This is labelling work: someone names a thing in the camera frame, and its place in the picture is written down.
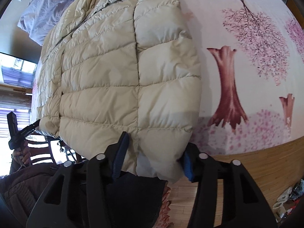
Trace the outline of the person's left hand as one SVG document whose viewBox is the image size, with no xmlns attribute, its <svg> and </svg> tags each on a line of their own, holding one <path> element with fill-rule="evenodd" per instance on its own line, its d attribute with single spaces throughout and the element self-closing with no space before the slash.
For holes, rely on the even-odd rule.
<svg viewBox="0 0 304 228">
<path fill-rule="evenodd" d="M 14 150 L 12 156 L 19 165 L 28 165 L 31 157 L 30 148 L 25 144 L 22 151 Z"/>
</svg>

